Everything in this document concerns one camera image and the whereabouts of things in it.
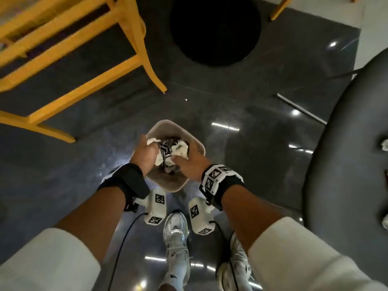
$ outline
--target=dark tile floor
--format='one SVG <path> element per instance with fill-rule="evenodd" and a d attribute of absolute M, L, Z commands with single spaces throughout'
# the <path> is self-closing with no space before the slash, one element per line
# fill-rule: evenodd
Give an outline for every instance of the dark tile floor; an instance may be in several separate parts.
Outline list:
<path fill-rule="evenodd" d="M 138 0 L 147 25 L 145 43 L 155 72 L 168 88 L 165 95 L 143 69 L 133 71 L 46 122 L 77 137 L 74 144 L 0 125 L 0 262 L 92 195 L 102 176 L 128 161 L 139 135 L 161 119 L 190 131 L 213 162 L 232 167 L 255 195 L 299 218 L 311 155 L 289 145 L 314 150 L 323 126 L 304 115 L 292 115 L 293 109 L 273 95 L 281 92 L 327 120 L 350 78 L 326 78 L 353 69 L 357 42 L 352 41 L 359 30 L 293 9 L 269 23 L 274 5 L 255 0 L 262 15 L 256 48 L 239 63 L 210 68 L 190 61 L 172 42 L 168 24 L 172 1 Z M 332 41 L 337 45 L 329 47 Z M 30 57 L 50 43 L 33 50 Z M 1 110 L 27 115 L 133 53 L 115 26 L 1 94 Z M 212 126 L 213 122 L 240 130 Z M 197 194 L 197 184 L 189 182 L 182 192 L 168 196 L 168 210 L 187 212 L 188 201 Z M 224 214 L 215 215 L 230 235 Z M 119 244 L 133 218 L 123 214 L 96 291 L 106 290 Z M 214 272 L 206 266 L 218 263 L 222 241 L 220 233 L 190 235 L 193 261 L 205 267 L 192 271 L 186 291 L 216 290 Z M 144 256 L 164 256 L 162 226 L 138 221 L 127 237 L 112 290 L 132 289 L 143 279 L 148 289 L 158 287 L 166 264 Z"/>

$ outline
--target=hand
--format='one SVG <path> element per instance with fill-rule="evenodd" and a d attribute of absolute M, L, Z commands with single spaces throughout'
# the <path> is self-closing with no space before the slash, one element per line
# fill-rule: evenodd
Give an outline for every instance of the hand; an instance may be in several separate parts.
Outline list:
<path fill-rule="evenodd" d="M 203 156 L 199 151 L 197 144 L 192 141 L 189 146 L 189 159 L 173 155 L 172 161 L 180 167 L 182 173 L 190 180 L 201 181 L 202 174 L 211 163 L 209 159 Z"/>
<path fill-rule="evenodd" d="M 140 167 L 143 176 L 149 173 L 154 167 L 156 156 L 159 153 L 159 146 L 156 142 L 147 145 L 147 138 L 145 135 L 140 136 L 140 142 L 137 145 L 129 163 L 133 163 Z"/>

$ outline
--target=white shirt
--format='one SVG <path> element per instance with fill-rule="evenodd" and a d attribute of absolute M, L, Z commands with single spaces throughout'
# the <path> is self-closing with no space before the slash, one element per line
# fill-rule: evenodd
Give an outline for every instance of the white shirt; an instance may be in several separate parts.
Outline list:
<path fill-rule="evenodd" d="M 265 291 L 388 291 L 288 217 L 265 230 L 248 257 Z M 46 229 L 0 266 L 0 290 L 90 291 L 100 269 L 76 237 Z"/>

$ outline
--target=sneaker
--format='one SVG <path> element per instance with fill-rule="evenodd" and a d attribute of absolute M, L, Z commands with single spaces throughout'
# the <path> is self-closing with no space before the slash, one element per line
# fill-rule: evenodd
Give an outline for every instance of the sneaker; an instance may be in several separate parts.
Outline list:
<path fill-rule="evenodd" d="M 164 224 L 163 240 L 167 247 L 167 264 L 169 269 L 174 265 L 185 265 L 186 274 L 183 279 L 183 286 L 187 284 L 190 277 L 190 256 L 187 249 L 187 237 L 189 236 L 189 224 L 181 212 L 171 213 Z"/>
<path fill-rule="evenodd" d="M 248 280 L 251 276 L 251 266 L 248 262 L 248 256 L 245 254 L 240 241 L 237 238 L 236 233 L 233 233 L 230 240 L 230 263 L 233 266 L 234 276 L 229 262 L 224 262 L 217 270 L 218 288 L 220 291 L 235 291 L 237 290 L 235 279 L 238 276 L 238 280 Z"/>

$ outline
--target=wire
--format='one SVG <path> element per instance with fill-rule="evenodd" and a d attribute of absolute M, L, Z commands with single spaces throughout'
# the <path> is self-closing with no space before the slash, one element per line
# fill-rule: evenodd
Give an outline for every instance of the wire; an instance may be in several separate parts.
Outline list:
<path fill-rule="evenodd" d="M 220 225 L 218 225 L 218 223 L 215 220 L 210 221 L 210 223 L 215 224 L 217 226 L 218 230 L 221 233 L 221 236 L 225 239 L 226 243 L 228 243 L 228 239 L 226 239 L 226 237 L 224 236 L 224 233 L 222 232 Z M 237 285 L 236 275 L 234 274 L 234 269 L 233 269 L 232 262 L 230 261 L 230 259 L 229 259 L 229 264 L 230 264 L 230 269 L 232 270 L 232 275 L 233 275 L 234 283 L 236 285 L 236 289 L 237 289 L 237 291 L 239 291 L 239 286 Z"/>
<path fill-rule="evenodd" d="M 116 258 L 116 262 L 114 263 L 114 267 L 113 267 L 113 272 L 112 272 L 112 277 L 111 277 L 111 280 L 109 282 L 109 287 L 108 287 L 108 291 L 110 291 L 111 287 L 112 287 L 112 282 L 113 282 L 113 277 L 114 277 L 114 272 L 116 271 L 116 267 L 117 267 L 117 263 L 119 261 L 119 257 L 120 257 L 120 253 L 121 253 L 121 250 L 123 249 L 123 245 L 124 245 L 124 241 L 125 241 L 125 238 L 127 237 L 128 233 L 129 233 L 129 230 L 132 228 L 133 224 L 139 219 L 139 217 L 141 217 L 142 215 L 147 215 L 148 213 L 142 213 L 142 214 L 139 214 L 132 222 L 132 224 L 129 226 L 127 232 L 125 233 L 125 236 L 123 238 L 123 242 L 121 243 L 120 245 L 120 248 L 119 248 L 119 252 L 117 253 L 117 258 Z"/>

